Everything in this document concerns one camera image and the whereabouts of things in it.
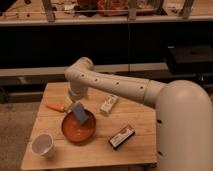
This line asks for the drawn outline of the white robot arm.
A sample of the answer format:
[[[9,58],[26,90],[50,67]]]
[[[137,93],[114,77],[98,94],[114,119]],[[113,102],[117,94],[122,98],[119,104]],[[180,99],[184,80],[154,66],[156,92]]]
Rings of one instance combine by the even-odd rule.
[[[92,87],[153,108],[158,171],[213,171],[213,103],[200,85],[101,74],[87,57],[68,67],[65,78],[73,99]]]

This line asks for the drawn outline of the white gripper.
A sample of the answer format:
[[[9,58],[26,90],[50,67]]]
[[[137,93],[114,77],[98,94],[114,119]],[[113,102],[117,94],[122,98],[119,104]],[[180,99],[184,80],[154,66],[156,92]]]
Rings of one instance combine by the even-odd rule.
[[[68,88],[69,97],[74,101],[80,100],[85,97],[87,95],[87,92],[88,87],[80,83],[71,83],[70,87]],[[64,102],[65,112],[70,112],[71,106],[73,104],[73,101],[69,97],[67,97]]]

